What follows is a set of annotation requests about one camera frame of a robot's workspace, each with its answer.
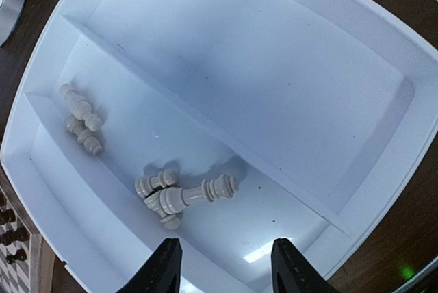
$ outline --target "chess pawn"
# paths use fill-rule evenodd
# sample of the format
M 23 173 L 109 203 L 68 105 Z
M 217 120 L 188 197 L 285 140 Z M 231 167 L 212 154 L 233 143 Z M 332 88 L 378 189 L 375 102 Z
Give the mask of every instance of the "chess pawn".
M 27 240 L 29 240 L 29 233 L 24 227 L 20 227 L 16 231 L 9 230 L 0 235 L 0 243 L 5 246 L 11 245 L 13 242 L 26 242 Z
M 5 211 L 0 211 L 0 225 L 5 225 L 7 223 L 15 222 L 15 213 L 12 209 L 7 209 Z
M 77 136 L 77 142 L 85 148 L 87 152 L 93 155 L 99 154 L 102 150 L 102 144 L 93 133 L 86 129 L 82 122 L 77 120 L 73 115 L 70 115 L 64 123 L 68 132 Z
M 17 250 L 14 255 L 12 254 L 6 255 L 6 262 L 8 264 L 14 264 L 17 261 L 26 261 L 26 260 L 27 260 L 27 254 L 26 251 L 23 249 Z
M 238 190 L 239 187 L 233 177 L 221 175 L 217 179 L 202 180 L 201 185 L 197 188 L 169 187 L 156 192 L 152 196 L 155 196 L 156 199 L 159 198 L 159 204 L 164 213 L 176 214 L 196 202 L 207 201 L 212 203 L 216 199 L 230 199 Z M 145 199 L 144 202 L 151 209 L 149 200 Z
M 163 224 L 163 226 L 165 226 L 165 228 L 169 230 L 175 230 L 181 224 L 181 221 L 179 220 L 179 218 L 177 218 L 176 215 L 167 214 L 163 210 L 159 202 L 159 192 L 156 192 L 155 194 L 151 195 L 150 197 L 145 199 L 144 202 L 146 203 L 149 209 L 157 212 L 159 216 L 161 216 L 162 219 L 160 221 Z
M 92 111 L 91 104 L 84 96 L 77 94 L 69 83 L 60 88 L 61 96 L 68 101 L 70 111 L 77 120 L 85 121 L 85 126 L 93 132 L 102 128 L 102 120 Z
M 138 196 L 145 199 L 154 190 L 158 188 L 166 188 L 173 186 L 178 182 L 178 173 L 174 170 L 167 169 L 158 173 L 156 177 L 148 177 L 146 175 L 136 179 L 136 191 Z

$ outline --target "chessboard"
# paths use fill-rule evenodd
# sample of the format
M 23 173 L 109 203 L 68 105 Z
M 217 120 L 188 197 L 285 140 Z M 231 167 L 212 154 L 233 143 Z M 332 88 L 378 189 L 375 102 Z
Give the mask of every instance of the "chessboard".
M 10 202 L 8 201 L 5 207 L 1 208 L 1 211 L 6 209 L 12 209 Z M 24 227 L 21 220 L 16 217 L 16 221 L 12 223 L 6 223 L 0 226 L 0 235 L 6 231 L 14 230 Z M 30 293 L 30 241 L 26 242 L 13 242 L 11 245 L 5 246 L 0 244 L 0 269 L 1 269 L 1 286 L 6 293 Z M 26 253 L 27 259 L 25 261 L 17 261 L 13 264 L 6 262 L 7 255 L 15 255 L 17 250 L 23 249 Z
M 0 168 L 0 194 L 6 203 L 0 211 L 12 209 L 15 221 L 0 225 L 0 235 L 9 230 L 25 228 L 29 239 L 25 242 L 13 242 L 8 246 L 0 244 L 0 286 L 6 293 L 47 293 L 51 291 L 55 253 L 42 237 L 41 233 L 27 214 L 17 197 L 3 169 Z M 23 249 L 26 260 L 8 264 L 8 255 L 15 255 Z

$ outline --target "metal object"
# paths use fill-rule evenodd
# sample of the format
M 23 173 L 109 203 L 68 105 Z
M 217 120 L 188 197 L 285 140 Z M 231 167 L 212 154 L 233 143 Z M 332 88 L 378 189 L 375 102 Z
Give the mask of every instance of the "metal object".
M 274 241 L 271 252 L 274 293 L 337 293 L 287 239 Z
M 166 238 L 118 293 L 177 293 L 183 251 L 179 240 Z M 271 252 L 274 293 L 339 293 L 287 239 L 274 241 Z
M 176 238 L 166 238 L 118 293 L 178 293 L 183 250 Z
M 14 31 L 24 4 L 25 0 L 0 0 L 0 47 Z

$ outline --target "white chess piece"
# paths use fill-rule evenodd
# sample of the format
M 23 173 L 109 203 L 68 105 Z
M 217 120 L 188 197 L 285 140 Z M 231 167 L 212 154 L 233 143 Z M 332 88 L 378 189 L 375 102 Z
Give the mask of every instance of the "white chess piece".
M 102 150 L 101 142 L 93 136 L 93 133 L 86 129 L 82 122 L 77 120 L 74 115 L 70 115 L 64 123 L 68 132 L 77 136 L 77 142 L 85 148 L 87 152 L 93 155 L 99 154 Z
M 213 202 L 216 199 L 230 199 L 239 190 L 233 177 L 221 175 L 214 180 L 202 180 L 197 188 L 183 189 L 169 187 L 144 200 L 147 207 L 163 214 L 173 215 L 182 212 L 191 204 L 199 201 Z
M 166 188 L 173 186 L 178 182 L 178 173 L 174 170 L 167 169 L 158 173 L 156 177 L 148 177 L 146 175 L 136 179 L 136 191 L 138 196 L 145 199 L 154 190 L 158 188 Z
M 93 113 L 91 104 L 84 96 L 77 94 L 71 84 L 62 84 L 60 94 L 62 98 L 68 101 L 70 111 L 75 115 L 75 118 L 85 121 L 88 129 L 96 132 L 102 128 L 102 120 Z
M 156 211 L 159 216 L 162 217 L 160 221 L 165 226 L 165 228 L 169 230 L 175 230 L 181 224 L 181 221 L 179 220 L 179 218 L 177 218 L 175 214 L 167 214 L 163 210 L 159 202 L 159 193 L 155 193 L 154 195 L 148 197 L 144 200 L 144 202 L 148 205 L 149 209 L 151 209 L 152 211 Z

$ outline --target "lying chess piece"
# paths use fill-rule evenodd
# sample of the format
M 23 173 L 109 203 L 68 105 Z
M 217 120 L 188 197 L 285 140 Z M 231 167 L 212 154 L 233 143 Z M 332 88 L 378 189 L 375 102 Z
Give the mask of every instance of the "lying chess piece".
M 11 245 L 13 242 L 26 242 L 29 240 L 29 233 L 26 228 L 20 227 L 16 231 L 8 230 L 0 235 L 0 243 L 3 245 Z
M 14 264 L 17 261 L 26 261 L 26 260 L 27 260 L 27 254 L 26 251 L 23 249 L 17 250 L 14 255 L 12 254 L 6 255 L 6 262 L 8 264 Z
M 138 196 L 145 199 L 154 190 L 158 188 L 166 188 L 173 186 L 178 182 L 178 173 L 174 170 L 167 169 L 158 173 L 156 177 L 148 177 L 146 175 L 136 179 L 136 191 Z
M 15 213 L 13 209 L 7 209 L 0 211 L 0 225 L 6 225 L 7 223 L 15 222 Z
M 87 152 L 93 155 L 99 154 L 102 150 L 102 144 L 93 133 L 86 129 L 82 122 L 77 120 L 73 115 L 70 115 L 64 123 L 67 131 L 77 136 L 77 142 L 85 148 Z
M 169 230 L 175 230 L 181 224 L 181 221 L 175 214 L 167 214 L 161 203 L 159 202 L 159 192 L 156 192 L 154 195 L 148 197 L 144 200 L 144 202 L 148 205 L 148 208 L 152 211 L 155 211 L 162 217 L 160 220 L 163 226 Z
M 71 113 L 76 119 L 85 121 L 88 129 L 96 132 L 102 128 L 102 120 L 93 113 L 91 103 L 84 96 L 77 94 L 71 84 L 63 84 L 60 94 L 68 101 Z
M 221 175 L 214 180 L 202 180 L 197 188 L 165 188 L 145 199 L 144 203 L 149 209 L 156 211 L 163 222 L 167 215 L 180 213 L 193 203 L 200 201 L 212 203 L 216 199 L 230 199 L 238 190 L 239 187 L 233 177 Z

